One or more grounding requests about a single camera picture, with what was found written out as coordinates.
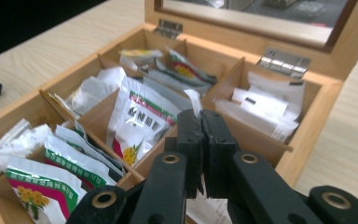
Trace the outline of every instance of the dark background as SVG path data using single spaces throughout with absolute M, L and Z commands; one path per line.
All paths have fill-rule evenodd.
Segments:
M 104 1 L 0 0 L 0 53 Z

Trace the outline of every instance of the hinge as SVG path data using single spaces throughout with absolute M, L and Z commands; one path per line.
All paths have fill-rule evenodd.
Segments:
M 154 30 L 155 33 L 166 36 L 171 39 L 175 39 L 183 31 L 183 25 L 173 22 L 159 20 L 158 27 Z
M 310 59 L 276 49 L 266 49 L 257 64 L 289 77 L 302 78 L 310 66 Z

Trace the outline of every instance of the table surface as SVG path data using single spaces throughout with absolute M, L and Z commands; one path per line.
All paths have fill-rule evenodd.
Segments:
M 110 0 L 0 54 L 0 110 L 144 22 L 143 0 Z M 358 64 L 295 185 L 331 185 L 358 197 Z

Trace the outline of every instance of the box lid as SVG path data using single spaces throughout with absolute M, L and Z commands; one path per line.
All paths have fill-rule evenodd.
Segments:
M 334 29 L 183 1 L 145 0 L 145 21 L 158 25 L 161 20 L 180 24 L 185 35 L 243 50 L 252 63 L 276 49 L 310 59 L 311 72 L 345 80 L 358 60 L 358 0 L 346 1 Z

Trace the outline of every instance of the wooden box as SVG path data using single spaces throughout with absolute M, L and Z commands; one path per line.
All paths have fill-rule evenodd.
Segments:
M 228 116 L 225 116 L 225 119 L 242 149 L 262 154 L 283 179 L 293 186 L 346 77 L 358 59 L 358 1 L 348 1 L 344 8 L 348 11 L 344 11 L 336 28 L 330 30 L 331 35 L 322 44 L 313 38 L 301 38 L 301 34 L 279 33 L 273 27 L 260 28 L 254 23 L 253 26 L 239 25 L 234 22 L 238 20 L 239 14 L 228 14 L 230 12 L 225 10 L 177 4 L 182 3 L 145 0 L 144 25 L 98 50 L 0 112 L 0 137 L 20 119 L 27 119 L 34 126 L 47 123 L 52 129 L 64 121 L 73 120 L 74 118 L 48 94 L 57 93 L 62 98 L 68 97 L 87 77 L 96 76 L 102 68 L 117 65 L 118 52 L 122 49 L 161 49 L 166 52 L 165 48 L 168 46 L 184 54 L 199 68 L 217 78 L 217 84 L 202 99 L 205 108 L 214 109 L 214 100 L 229 99 L 233 88 L 247 87 L 245 80 L 249 71 L 270 78 L 282 77 L 281 74 L 257 65 L 265 50 L 273 48 L 310 59 L 310 67 L 302 77 L 307 88 L 299 119 L 300 125 L 291 140 L 284 144 L 239 124 Z M 175 38 L 168 38 L 155 32 L 161 21 L 181 24 L 182 33 Z M 117 158 L 105 145 L 107 123 L 116 97 L 117 92 L 111 94 L 78 121 L 100 147 Z M 164 137 L 175 135 L 176 130 L 173 127 Z M 128 173 L 118 184 L 129 189 L 147 178 L 153 159 L 163 151 L 163 147 L 164 138 L 134 167 L 126 165 Z M 40 161 L 43 154 L 41 150 L 36 151 L 30 159 Z M 32 222 L 3 175 L 0 175 L 0 212 L 6 223 Z

